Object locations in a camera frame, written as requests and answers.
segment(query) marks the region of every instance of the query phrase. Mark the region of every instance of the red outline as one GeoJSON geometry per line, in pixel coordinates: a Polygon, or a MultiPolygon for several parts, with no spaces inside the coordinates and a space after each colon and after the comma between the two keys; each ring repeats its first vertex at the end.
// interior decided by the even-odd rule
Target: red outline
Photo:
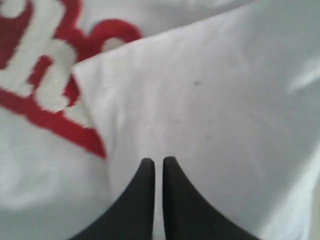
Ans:
{"type": "MultiPolygon", "coordinates": [[[[66,41],[77,51],[76,62],[99,54],[104,42],[109,38],[118,37],[126,43],[141,38],[140,32],[133,25],[119,19],[104,20],[93,28],[89,36],[84,36],[79,29],[75,28],[81,8],[80,1],[59,1],[65,5],[66,12],[53,38],[66,41]]],[[[27,6],[23,12],[25,16],[28,16],[25,12],[32,11],[29,1],[27,6]]],[[[52,62],[47,56],[42,56],[38,60],[33,69],[33,74],[28,79],[34,85],[34,90],[39,86],[43,74],[51,64],[52,62]]],[[[79,90],[73,75],[70,76],[64,95],[70,99],[69,106],[72,106],[79,96],[79,90]]],[[[16,114],[25,116],[38,127],[49,129],[55,134],[86,148],[90,152],[96,153],[103,158],[106,157],[103,143],[94,128],[84,128],[76,124],[65,118],[62,111],[52,113],[42,110],[34,100],[34,92],[31,96],[23,98],[0,89],[0,105],[16,114]]]]}

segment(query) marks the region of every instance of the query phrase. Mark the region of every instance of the wrinkled cloth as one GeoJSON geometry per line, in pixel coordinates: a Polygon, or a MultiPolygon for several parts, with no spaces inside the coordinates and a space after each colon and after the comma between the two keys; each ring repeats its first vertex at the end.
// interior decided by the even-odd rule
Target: wrinkled cloth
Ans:
{"type": "MultiPolygon", "coordinates": [[[[86,47],[86,43],[77,39],[79,32],[74,34],[74,25],[88,38],[99,22],[120,19],[132,24],[143,37],[148,37],[228,11],[251,0],[0,2],[0,91],[4,85],[19,85],[19,81],[32,82],[32,90],[35,90],[35,85],[40,89],[46,85],[48,91],[37,95],[33,107],[42,107],[42,110],[53,107],[53,111],[58,111],[60,105],[66,104],[65,101],[71,103],[65,96],[70,93],[65,89],[65,80],[71,74],[71,66],[79,55],[83,57],[84,52],[98,47],[92,43],[86,47]],[[60,37],[52,42],[60,25],[63,26],[58,34],[60,37]],[[68,36],[68,40],[61,39],[62,35],[68,36]],[[84,47],[81,53],[72,45],[74,43],[78,43],[77,47],[84,47]],[[44,56],[44,64],[37,64],[44,56]]],[[[98,33],[103,33],[103,30],[109,31],[104,28],[98,33]]],[[[102,51],[109,50],[110,45],[114,47],[123,43],[114,41],[110,44],[107,41],[102,51]]],[[[23,97],[30,100],[28,90],[31,89],[23,90],[26,90],[22,91],[23,97]]],[[[60,124],[56,118],[17,114],[4,108],[2,100],[0,93],[0,239],[66,240],[90,225],[116,200],[116,195],[113,197],[109,191],[108,159],[88,152],[85,147],[57,135],[53,129],[34,124],[39,120],[56,127],[60,124]]],[[[25,102],[19,107],[24,110],[25,102]]],[[[83,124],[80,133],[81,130],[85,132],[88,126],[92,127],[81,104],[68,107],[71,111],[63,109],[59,113],[72,115],[75,124],[83,124]]],[[[84,135],[75,135],[72,137],[81,142],[84,135]]]]}
{"type": "Polygon", "coordinates": [[[256,1],[75,66],[109,154],[112,197],[141,158],[155,161],[154,239],[164,239],[166,156],[255,236],[308,238],[320,171],[319,12],[318,0],[256,1]]]}

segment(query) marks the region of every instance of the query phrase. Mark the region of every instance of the white cloth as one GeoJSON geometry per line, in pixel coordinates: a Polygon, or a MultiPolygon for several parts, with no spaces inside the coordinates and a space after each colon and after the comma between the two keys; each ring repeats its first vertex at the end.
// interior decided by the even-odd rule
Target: white cloth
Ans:
{"type": "Polygon", "coordinates": [[[262,0],[79,63],[112,197],[176,156],[201,194],[263,240],[306,240],[320,170],[320,5],[262,0]]]}
{"type": "MultiPolygon", "coordinates": [[[[15,48],[15,53],[24,51],[21,55],[27,60],[20,64],[17,59],[10,61],[16,66],[11,72],[0,69],[0,86],[2,82],[16,85],[17,76],[20,81],[27,81],[38,61],[36,55],[49,55],[55,68],[45,71],[50,72],[52,80],[49,86],[52,91],[42,95],[46,102],[45,97],[50,99],[51,93],[57,94],[56,87],[61,95],[64,93],[63,78],[70,73],[68,66],[74,64],[77,55],[74,49],[63,48],[65,41],[52,44],[50,51],[46,49],[64,14],[74,15],[73,7],[77,5],[70,4],[67,11],[65,3],[81,3],[77,26],[86,33],[99,21],[116,18],[133,24],[145,37],[208,18],[250,0],[2,0],[0,21],[1,17],[20,16],[27,2],[32,3],[31,21],[28,29],[23,30],[24,39],[15,48]]],[[[7,54],[7,49],[3,49],[6,47],[0,46],[1,53],[7,54]]],[[[74,112],[75,118],[79,118],[76,123],[87,123],[88,119],[83,121],[77,109],[74,112]]],[[[92,223],[115,200],[109,192],[106,162],[95,154],[5,108],[0,108],[0,125],[1,240],[65,240],[92,223]]]]}

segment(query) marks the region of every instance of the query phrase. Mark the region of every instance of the white fabric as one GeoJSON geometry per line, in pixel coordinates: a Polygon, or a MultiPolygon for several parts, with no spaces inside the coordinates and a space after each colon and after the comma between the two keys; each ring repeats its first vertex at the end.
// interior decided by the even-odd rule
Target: white fabric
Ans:
{"type": "MultiPolygon", "coordinates": [[[[17,17],[25,9],[26,2],[2,0],[0,15],[17,17]]],[[[28,34],[28,41],[24,44],[22,57],[18,57],[22,61],[18,61],[11,71],[13,75],[0,78],[2,86],[4,82],[14,86],[19,85],[17,81],[27,82],[33,64],[37,62],[36,55],[45,48],[66,13],[60,0],[31,2],[36,18],[32,21],[32,31],[29,28],[24,33],[28,34]]],[[[97,22],[117,18],[134,24],[143,36],[150,36],[248,2],[251,1],[83,0],[77,26],[88,33],[97,22]]],[[[56,87],[61,89],[60,78],[70,70],[67,66],[75,60],[75,53],[61,50],[47,54],[60,63],[56,65],[59,69],[51,68],[56,71],[51,76],[59,79],[50,87],[52,91],[57,90],[56,87]]],[[[28,95],[32,88],[24,88],[27,91],[22,94],[28,95]]],[[[45,97],[52,94],[42,93],[45,97]]],[[[109,192],[105,161],[96,155],[4,108],[0,108],[0,125],[1,240],[65,240],[88,226],[116,199],[109,192]]],[[[124,178],[130,179],[133,173],[130,174],[124,178]]]]}
{"type": "Polygon", "coordinates": [[[112,197],[176,156],[203,196],[263,240],[306,240],[320,170],[320,4],[262,0],[79,63],[112,197]]]}

